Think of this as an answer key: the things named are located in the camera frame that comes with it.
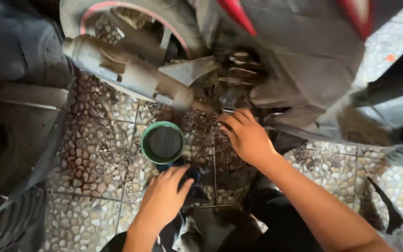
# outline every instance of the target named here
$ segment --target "right hand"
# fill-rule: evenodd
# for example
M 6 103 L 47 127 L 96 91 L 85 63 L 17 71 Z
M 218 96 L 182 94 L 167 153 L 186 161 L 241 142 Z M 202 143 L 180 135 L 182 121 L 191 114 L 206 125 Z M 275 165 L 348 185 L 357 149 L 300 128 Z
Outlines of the right hand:
M 232 128 L 232 131 L 225 126 L 220 129 L 225 131 L 232 147 L 245 162 L 259 168 L 272 157 L 279 156 L 265 129 L 256 122 L 249 109 L 239 108 L 232 115 L 223 114 L 219 121 Z

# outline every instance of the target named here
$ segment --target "green bucket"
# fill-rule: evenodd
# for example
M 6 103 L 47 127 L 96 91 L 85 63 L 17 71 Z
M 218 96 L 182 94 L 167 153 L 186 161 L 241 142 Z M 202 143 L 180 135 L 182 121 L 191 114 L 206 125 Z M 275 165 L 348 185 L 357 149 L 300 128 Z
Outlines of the green bucket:
M 152 135 L 152 133 L 154 132 L 155 129 L 158 129 L 160 127 L 170 127 L 176 131 L 179 132 L 180 137 L 181 137 L 181 146 L 180 149 L 178 150 L 178 152 L 176 152 L 176 154 L 174 154 L 173 156 L 169 157 L 169 158 L 163 158 L 163 157 L 159 157 L 157 156 L 153 151 L 152 148 L 150 147 L 150 137 Z M 181 129 L 171 123 L 171 122 L 156 122 L 151 124 L 150 126 L 147 127 L 147 129 L 144 131 L 144 133 L 142 134 L 141 137 L 141 149 L 142 149 L 142 153 L 144 154 L 144 156 L 146 158 L 148 158 L 150 161 L 159 164 L 159 165 L 165 165 L 165 164 L 169 164 L 172 163 L 173 161 L 177 160 L 180 156 L 181 153 L 183 152 L 183 147 L 184 147 L 184 136 L 183 136 L 183 132 L 181 131 Z

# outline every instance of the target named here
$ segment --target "hand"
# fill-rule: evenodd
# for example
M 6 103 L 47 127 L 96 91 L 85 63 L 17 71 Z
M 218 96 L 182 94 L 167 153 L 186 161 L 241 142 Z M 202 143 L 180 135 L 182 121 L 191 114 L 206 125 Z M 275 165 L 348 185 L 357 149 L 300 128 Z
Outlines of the hand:
M 228 130 L 221 126 L 231 141 L 232 147 L 245 162 L 260 169 L 271 157 L 279 155 L 268 138 L 265 129 L 254 119 L 253 114 L 247 108 L 240 108 L 232 115 L 221 115 L 219 121 L 232 128 Z
M 156 238 L 165 225 L 169 224 L 183 206 L 194 180 L 186 180 L 178 192 L 178 184 L 190 165 L 171 167 L 158 177 L 152 178 L 142 199 L 138 214 L 131 227 L 139 236 Z

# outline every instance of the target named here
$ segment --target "motorcycle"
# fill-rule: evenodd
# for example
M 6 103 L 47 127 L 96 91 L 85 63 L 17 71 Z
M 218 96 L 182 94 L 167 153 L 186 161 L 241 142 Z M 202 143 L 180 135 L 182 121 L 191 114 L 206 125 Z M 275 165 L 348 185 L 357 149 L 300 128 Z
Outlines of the motorcycle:
M 322 140 L 375 147 L 403 165 L 403 56 L 367 87 L 352 84 L 365 40 L 402 8 L 387 0 L 62 0 L 60 21 L 64 53 L 122 92 L 177 109 L 250 107 L 281 152 Z

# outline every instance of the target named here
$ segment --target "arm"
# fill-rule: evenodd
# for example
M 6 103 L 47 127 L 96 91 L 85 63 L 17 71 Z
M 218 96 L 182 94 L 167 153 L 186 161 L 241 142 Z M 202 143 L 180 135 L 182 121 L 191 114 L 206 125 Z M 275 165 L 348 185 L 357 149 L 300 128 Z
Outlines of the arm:
M 327 251 L 391 252 L 389 245 L 358 214 L 294 169 L 273 148 L 265 130 L 248 109 L 219 120 L 234 150 L 266 175 L 288 198 L 317 241 Z
M 186 182 L 178 191 L 178 184 L 189 165 L 171 167 L 153 178 L 142 199 L 138 214 L 127 231 L 122 252 L 151 252 L 156 238 L 165 225 L 180 211 L 194 180 Z

